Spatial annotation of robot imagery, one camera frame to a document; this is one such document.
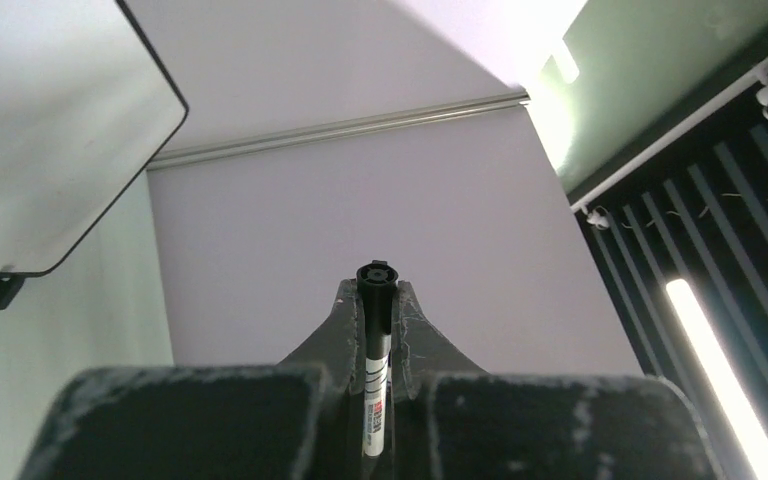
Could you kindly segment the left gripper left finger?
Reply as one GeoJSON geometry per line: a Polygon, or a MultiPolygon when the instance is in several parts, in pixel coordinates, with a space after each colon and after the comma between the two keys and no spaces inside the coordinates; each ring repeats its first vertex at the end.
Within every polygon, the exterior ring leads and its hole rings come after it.
{"type": "Polygon", "coordinates": [[[23,479],[358,479],[356,284],[274,365],[107,367],[54,399],[23,479]]]}

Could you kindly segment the black framed whiteboard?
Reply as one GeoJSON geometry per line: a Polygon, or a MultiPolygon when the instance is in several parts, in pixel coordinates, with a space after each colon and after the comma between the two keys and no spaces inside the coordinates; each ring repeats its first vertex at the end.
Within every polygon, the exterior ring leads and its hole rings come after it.
{"type": "Polygon", "coordinates": [[[0,274],[51,272],[189,107],[122,1],[0,1],[0,274]]]}

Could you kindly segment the black white marker pen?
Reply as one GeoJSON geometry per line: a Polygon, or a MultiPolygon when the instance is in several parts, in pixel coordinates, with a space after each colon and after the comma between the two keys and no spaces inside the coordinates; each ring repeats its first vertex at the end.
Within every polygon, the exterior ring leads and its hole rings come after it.
{"type": "Polygon", "coordinates": [[[397,271],[383,260],[362,266],[356,275],[365,333],[362,445],[363,454],[368,458],[379,457],[385,446],[392,310],[397,280],[397,271]]]}

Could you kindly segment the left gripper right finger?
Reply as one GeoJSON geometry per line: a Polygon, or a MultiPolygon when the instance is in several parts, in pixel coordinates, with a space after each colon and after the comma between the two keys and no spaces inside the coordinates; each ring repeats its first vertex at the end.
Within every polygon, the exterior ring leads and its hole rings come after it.
{"type": "Polygon", "coordinates": [[[394,302],[398,479],[718,479],[687,396],[653,376],[491,374],[394,302]]]}

